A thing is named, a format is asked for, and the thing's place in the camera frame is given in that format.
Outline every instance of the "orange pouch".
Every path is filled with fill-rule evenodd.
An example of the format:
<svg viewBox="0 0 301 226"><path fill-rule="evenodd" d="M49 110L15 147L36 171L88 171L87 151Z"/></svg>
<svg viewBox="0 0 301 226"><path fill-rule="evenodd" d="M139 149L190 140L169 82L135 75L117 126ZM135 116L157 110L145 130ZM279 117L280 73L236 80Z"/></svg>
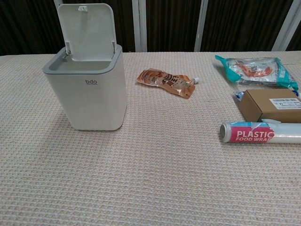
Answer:
<svg viewBox="0 0 301 226"><path fill-rule="evenodd" d="M137 81L148 86L161 87L185 99L191 96L195 88L193 81L186 75L172 75L156 69L144 70Z"/></svg>

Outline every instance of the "white label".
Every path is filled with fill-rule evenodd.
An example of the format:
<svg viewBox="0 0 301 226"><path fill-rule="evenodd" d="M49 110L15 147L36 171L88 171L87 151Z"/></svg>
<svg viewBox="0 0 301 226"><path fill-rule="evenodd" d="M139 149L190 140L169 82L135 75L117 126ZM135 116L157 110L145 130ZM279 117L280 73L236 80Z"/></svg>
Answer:
<svg viewBox="0 0 301 226"><path fill-rule="evenodd" d="M270 101L279 110L301 109L301 102L297 98L270 99Z"/></svg>

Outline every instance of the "red label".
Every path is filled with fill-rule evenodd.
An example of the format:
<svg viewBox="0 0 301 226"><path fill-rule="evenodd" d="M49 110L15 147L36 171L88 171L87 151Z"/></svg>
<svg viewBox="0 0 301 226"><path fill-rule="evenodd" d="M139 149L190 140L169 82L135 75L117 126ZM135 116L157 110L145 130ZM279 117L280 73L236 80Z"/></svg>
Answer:
<svg viewBox="0 0 301 226"><path fill-rule="evenodd" d="M270 127L233 126L231 127L230 142L234 143L267 143L274 137Z"/></svg>

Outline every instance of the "box label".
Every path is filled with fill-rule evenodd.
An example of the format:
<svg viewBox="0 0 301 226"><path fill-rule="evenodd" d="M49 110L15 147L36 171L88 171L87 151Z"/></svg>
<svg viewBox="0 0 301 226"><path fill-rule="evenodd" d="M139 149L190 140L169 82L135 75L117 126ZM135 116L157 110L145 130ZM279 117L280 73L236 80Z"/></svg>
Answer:
<svg viewBox="0 0 301 226"><path fill-rule="evenodd" d="M301 102L297 98L270 99L278 110L301 109Z"/></svg>
<svg viewBox="0 0 301 226"><path fill-rule="evenodd" d="M231 126L230 142L235 143L267 143L274 137L274 131L266 124L252 128L251 126Z"/></svg>

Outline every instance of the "dark curtain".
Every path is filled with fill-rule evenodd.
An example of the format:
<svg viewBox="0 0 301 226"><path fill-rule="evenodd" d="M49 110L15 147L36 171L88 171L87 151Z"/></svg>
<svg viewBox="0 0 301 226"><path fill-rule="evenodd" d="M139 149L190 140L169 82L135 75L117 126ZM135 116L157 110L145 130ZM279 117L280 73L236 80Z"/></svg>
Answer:
<svg viewBox="0 0 301 226"><path fill-rule="evenodd" d="M147 50L193 51L201 0L146 0Z"/></svg>
<svg viewBox="0 0 301 226"><path fill-rule="evenodd" d="M64 0L64 3L92 1ZM131 0L105 0L114 11L117 43L135 51ZM53 0L0 0L0 55L57 53L64 47Z"/></svg>
<svg viewBox="0 0 301 226"><path fill-rule="evenodd" d="M287 51L301 50L301 22L299 23L295 31L295 34L293 34L290 44L288 45L286 50Z"/></svg>
<svg viewBox="0 0 301 226"><path fill-rule="evenodd" d="M271 51L293 0L209 0L201 51Z"/></svg>

